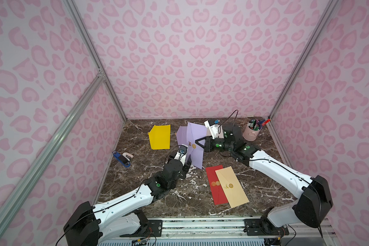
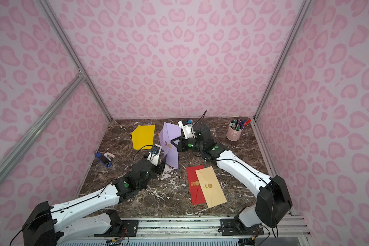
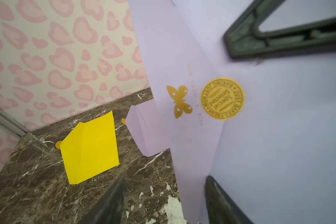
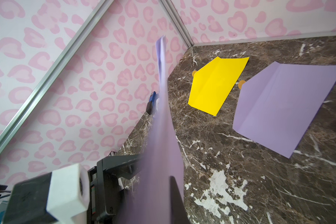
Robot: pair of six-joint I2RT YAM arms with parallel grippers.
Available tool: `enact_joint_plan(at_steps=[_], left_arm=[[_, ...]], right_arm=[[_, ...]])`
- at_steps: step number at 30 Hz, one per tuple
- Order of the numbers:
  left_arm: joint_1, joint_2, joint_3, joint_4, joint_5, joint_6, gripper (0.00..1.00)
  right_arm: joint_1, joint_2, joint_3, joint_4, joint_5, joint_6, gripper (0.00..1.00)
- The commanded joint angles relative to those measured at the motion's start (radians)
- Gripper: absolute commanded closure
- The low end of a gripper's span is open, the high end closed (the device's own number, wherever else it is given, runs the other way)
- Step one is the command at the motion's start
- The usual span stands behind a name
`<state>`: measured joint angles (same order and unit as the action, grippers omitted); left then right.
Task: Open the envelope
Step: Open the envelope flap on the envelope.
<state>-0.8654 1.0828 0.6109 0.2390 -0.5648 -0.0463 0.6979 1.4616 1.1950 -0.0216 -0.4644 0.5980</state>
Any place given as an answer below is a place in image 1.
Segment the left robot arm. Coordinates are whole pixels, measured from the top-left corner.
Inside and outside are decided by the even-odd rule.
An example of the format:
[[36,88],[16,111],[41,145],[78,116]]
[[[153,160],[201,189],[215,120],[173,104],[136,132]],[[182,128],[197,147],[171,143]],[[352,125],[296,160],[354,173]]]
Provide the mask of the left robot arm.
[[67,244],[96,246],[115,237],[145,233],[148,219],[140,208],[167,196],[179,179],[186,178],[191,164],[190,159],[170,159],[135,190],[102,204],[80,204],[63,228]]

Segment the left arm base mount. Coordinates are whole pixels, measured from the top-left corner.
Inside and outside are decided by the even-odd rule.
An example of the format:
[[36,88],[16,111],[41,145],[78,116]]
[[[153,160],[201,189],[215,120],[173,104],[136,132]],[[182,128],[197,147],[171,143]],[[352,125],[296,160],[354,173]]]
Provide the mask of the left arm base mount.
[[135,210],[130,215],[135,216],[138,219],[138,225],[136,231],[132,230],[132,234],[124,234],[121,237],[146,237],[146,236],[156,236],[161,237],[163,229],[163,221],[159,219],[147,219],[146,215],[141,210]]

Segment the yellow envelope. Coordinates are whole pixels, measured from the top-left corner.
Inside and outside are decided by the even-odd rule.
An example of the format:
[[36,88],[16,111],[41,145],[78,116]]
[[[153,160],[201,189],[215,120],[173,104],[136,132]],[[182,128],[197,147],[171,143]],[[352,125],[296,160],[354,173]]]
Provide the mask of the yellow envelope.
[[171,138],[171,126],[153,126],[148,133],[152,150],[169,150]]

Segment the white envelope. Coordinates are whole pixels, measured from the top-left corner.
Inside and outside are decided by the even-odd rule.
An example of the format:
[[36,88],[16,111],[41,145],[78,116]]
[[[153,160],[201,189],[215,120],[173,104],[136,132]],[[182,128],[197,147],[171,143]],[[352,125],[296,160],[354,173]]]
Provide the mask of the white envelope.
[[219,127],[218,127],[218,138],[224,138],[224,129],[223,129],[223,126],[222,125],[220,125]]

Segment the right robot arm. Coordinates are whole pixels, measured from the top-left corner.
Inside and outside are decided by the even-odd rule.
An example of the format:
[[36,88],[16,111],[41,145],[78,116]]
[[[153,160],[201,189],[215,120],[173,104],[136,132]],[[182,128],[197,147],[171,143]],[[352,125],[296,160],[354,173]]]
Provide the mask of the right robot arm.
[[257,170],[291,192],[296,201],[265,211],[260,225],[266,233],[284,225],[302,222],[319,228],[333,206],[327,180],[311,177],[272,158],[259,146],[243,137],[238,125],[220,126],[205,122],[206,133],[195,135],[194,143],[206,152],[227,151],[237,162]]

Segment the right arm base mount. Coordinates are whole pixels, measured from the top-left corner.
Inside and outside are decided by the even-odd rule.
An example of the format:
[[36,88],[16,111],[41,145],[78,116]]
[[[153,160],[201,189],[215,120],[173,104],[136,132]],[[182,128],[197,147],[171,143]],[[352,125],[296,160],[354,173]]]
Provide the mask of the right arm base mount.
[[266,219],[261,218],[250,218],[245,219],[245,229],[244,232],[248,236],[275,236],[284,237],[290,234],[287,227],[275,227]]

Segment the purple envelope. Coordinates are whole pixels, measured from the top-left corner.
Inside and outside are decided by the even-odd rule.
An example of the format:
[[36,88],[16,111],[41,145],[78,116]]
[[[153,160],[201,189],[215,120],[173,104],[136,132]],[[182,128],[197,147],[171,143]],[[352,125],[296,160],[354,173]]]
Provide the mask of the purple envelope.
[[187,127],[180,126],[176,132],[176,139],[179,146],[188,146],[187,141]]
[[186,133],[186,143],[190,153],[192,165],[202,169],[204,159],[204,148],[201,145],[205,144],[204,137],[207,136],[207,128],[204,125],[188,123]]

